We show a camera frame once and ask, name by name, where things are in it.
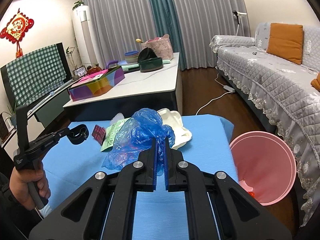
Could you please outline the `blue plastic bag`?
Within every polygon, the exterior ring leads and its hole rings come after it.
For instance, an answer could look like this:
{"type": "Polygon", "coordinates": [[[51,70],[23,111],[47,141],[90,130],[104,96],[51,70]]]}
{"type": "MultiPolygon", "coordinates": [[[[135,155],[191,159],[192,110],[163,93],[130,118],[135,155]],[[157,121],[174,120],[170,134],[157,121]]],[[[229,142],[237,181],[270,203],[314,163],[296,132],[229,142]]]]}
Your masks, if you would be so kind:
{"type": "Polygon", "coordinates": [[[169,145],[175,143],[175,135],[171,126],[163,123],[160,114],[149,108],[143,108],[126,120],[116,133],[112,150],[110,150],[102,164],[108,170],[120,171],[126,165],[137,161],[139,153],[150,149],[152,140],[157,142],[157,175],[164,172],[165,140],[169,145]]]}

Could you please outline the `green snack packet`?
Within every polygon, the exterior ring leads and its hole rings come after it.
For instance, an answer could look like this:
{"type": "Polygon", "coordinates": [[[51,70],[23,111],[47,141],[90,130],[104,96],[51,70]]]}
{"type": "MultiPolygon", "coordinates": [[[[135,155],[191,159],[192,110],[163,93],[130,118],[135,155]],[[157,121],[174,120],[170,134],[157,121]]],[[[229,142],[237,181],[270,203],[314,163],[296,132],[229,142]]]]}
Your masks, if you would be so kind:
{"type": "Polygon", "coordinates": [[[110,122],[110,126],[106,128],[105,139],[100,149],[101,152],[113,147],[116,134],[120,131],[127,120],[128,118],[110,122]]]}

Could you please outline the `white tissue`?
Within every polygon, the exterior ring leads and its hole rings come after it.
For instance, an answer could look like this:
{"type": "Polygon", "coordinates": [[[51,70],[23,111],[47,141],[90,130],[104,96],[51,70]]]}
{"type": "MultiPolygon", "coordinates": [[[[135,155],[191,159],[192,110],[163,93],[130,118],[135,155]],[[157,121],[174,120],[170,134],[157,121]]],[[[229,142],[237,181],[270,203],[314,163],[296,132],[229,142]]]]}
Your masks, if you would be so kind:
{"type": "Polygon", "coordinates": [[[110,125],[113,125],[115,124],[116,122],[118,122],[119,120],[123,120],[125,119],[124,118],[124,115],[122,113],[117,113],[113,118],[112,120],[110,121],[110,125]]]}

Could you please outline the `pink plastic trash bin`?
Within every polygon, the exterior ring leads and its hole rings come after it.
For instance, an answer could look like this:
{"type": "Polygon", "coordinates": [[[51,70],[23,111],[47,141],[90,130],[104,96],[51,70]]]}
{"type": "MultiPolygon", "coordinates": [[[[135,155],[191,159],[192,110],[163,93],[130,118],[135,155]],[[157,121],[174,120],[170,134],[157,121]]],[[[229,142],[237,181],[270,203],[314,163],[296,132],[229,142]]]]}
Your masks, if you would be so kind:
{"type": "Polygon", "coordinates": [[[296,179],[296,161],[289,146],[279,137],[252,131],[230,143],[238,181],[261,205],[281,201],[296,179]]]}

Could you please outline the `dark red chocolate wrapper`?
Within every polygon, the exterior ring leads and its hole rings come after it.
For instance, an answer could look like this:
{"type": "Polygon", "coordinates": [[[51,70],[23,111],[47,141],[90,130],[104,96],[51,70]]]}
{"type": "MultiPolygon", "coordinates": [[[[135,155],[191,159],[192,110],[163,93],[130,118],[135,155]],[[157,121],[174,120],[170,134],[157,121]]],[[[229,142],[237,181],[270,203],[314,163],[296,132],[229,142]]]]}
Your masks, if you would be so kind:
{"type": "Polygon", "coordinates": [[[95,141],[97,141],[100,145],[103,144],[106,136],[106,128],[101,127],[99,125],[95,125],[93,132],[92,132],[92,137],[94,138],[95,141]]]}

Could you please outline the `television with checked cloth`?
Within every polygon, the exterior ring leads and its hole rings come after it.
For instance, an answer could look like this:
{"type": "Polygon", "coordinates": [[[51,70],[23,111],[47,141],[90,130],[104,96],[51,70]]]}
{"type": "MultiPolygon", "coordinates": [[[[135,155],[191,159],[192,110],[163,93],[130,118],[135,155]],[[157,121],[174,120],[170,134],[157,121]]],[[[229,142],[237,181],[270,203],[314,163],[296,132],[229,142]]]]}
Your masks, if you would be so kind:
{"type": "Polygon", "coordinates": [[[29,52],[1,67],[9,109],[32,105],[72,79],[63,43],[29,52]]]}

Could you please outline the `colourful gift box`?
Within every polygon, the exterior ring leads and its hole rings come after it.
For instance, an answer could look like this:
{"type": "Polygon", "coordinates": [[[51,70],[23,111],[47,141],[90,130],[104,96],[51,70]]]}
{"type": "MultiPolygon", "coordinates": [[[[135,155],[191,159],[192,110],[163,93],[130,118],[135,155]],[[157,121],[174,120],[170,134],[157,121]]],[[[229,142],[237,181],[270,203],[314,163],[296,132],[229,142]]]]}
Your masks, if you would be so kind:
{"type": "Polygon", "coordinates": [[[121,66],[115,66],[82,77],[68,88],[68,93],[72,101],[101,96],[123,79],[125,79],[123,69],[121,66]]]}

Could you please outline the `mint green roll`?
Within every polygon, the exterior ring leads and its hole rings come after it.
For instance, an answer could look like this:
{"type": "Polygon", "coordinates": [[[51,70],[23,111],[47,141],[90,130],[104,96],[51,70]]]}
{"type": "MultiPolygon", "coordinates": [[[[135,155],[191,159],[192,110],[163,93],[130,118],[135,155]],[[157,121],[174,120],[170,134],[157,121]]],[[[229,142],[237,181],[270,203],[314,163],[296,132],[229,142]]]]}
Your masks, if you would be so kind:
{"type": "MultiPolygon", "coordinates": [[[[169,63],[171,63],[171,60],[163,60],[163,64],[169,64],[169,63]]],[[[129,69],[132,69],[132,68],[139,69],[138,63],[128,64],[125,60],[120,61],[117,64],[122,67],[123,71],[129,71],[129,69]]]]}

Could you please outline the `dark green round container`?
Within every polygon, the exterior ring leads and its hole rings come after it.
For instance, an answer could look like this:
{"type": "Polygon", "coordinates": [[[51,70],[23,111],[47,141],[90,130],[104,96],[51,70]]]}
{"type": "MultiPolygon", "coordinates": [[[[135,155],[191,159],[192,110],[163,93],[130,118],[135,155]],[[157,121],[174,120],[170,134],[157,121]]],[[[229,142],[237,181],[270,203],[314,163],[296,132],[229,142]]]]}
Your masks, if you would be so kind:
{"type": "Polygon", "coordinates": [[[163,60],[151,48],[144,48],[138,56],[138,65],[140,72],[152,72],[163,68],[163,60]]]}

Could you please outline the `red chinese knot decoration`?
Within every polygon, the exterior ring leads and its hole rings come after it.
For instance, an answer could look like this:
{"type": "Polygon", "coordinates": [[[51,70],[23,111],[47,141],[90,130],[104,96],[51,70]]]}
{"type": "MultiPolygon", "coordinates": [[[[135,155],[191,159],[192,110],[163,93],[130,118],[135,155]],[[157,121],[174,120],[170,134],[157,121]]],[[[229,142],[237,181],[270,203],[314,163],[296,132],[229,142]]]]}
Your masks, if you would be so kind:
{"type": "Polygon", "coordinates": [[[25,37],[25,33],[34,26],[34,20],[27,17],[18,9],[17,13],[7,23],[6,27],[1,30],[1,38],[4,38],[16,44],[16,58],[23,56],[23,51],[20,47],[20,42],[25,37]]]}

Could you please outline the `stacked plastic bowls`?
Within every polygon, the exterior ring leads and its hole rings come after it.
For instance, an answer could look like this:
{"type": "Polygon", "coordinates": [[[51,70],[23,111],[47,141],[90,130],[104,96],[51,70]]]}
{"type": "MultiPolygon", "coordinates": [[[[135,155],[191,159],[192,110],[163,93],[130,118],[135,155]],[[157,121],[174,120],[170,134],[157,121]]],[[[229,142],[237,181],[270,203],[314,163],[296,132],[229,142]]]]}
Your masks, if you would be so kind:
{"type": "Polygon", "coordinates": [[[124,54],[124,57],[127,64],[137,63],[138,57],[139,57],[139,51],[138,50],[128,51],[124,54]]]}

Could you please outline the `pink quilted basket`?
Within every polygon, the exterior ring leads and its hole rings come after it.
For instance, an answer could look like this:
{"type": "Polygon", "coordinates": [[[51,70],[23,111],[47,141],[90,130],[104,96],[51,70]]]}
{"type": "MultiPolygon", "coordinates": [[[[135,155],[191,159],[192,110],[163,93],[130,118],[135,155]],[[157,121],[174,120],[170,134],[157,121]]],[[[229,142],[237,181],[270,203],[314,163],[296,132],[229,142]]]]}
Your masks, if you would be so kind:
{"type": "Polygon", "coordinates": [[[164,34],[162,37],[148,40],[141,44],[142,49],[150,48],[154,53],[163,60],[172,60],[174,58],[173,48],[170,42],[169,34],[164,34]]]}

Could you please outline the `white standing air conditioner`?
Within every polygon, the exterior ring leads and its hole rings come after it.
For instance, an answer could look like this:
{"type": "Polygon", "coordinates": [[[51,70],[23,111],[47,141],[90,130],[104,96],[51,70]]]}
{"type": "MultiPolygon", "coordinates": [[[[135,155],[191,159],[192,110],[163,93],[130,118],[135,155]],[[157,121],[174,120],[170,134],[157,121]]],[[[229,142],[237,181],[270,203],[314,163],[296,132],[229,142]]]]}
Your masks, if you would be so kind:
{"type": "Polygon", "coordinates": [[[85,67],[98,64],[104,67],[103,57],[99,50],[98,39],[87,5],[80,5],[73,10],[73,28],[80,54],[81,62],[85,67]]]}

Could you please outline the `grey curtain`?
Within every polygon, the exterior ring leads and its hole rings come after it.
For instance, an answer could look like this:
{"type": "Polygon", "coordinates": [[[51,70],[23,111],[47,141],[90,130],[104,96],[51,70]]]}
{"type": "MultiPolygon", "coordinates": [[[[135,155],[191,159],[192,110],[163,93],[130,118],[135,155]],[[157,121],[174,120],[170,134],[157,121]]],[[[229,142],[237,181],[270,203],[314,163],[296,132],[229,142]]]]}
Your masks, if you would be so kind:
{"type": "MultiPolygon", "coordinates": [[[[139,50],[136,39],[159,37],[149,0],[82,0],[89,6],[99,50],[104,61],[116,60],[127,51],[139,50]]],[[[173,0],[180,24],[186,69],[216,64],[209,44],[215,35],[235,35],[232,11],[246,12],[244,0],[173,0]]],[[[238,35],[249,36],[243,17],[238,35]]]]}

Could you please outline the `teal curtain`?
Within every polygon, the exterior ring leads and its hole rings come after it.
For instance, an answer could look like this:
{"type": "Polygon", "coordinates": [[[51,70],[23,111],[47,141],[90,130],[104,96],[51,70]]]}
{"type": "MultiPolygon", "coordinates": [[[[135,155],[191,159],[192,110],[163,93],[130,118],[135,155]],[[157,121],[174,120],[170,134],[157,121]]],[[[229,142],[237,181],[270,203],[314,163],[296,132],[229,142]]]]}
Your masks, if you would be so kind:
{"type": "Polygon", "coordinates": [[[174,52],[180,53],[179,69],[186,69],[180,24],[173,0],[149,0],[158,36],[168,34],[174,52]]]}

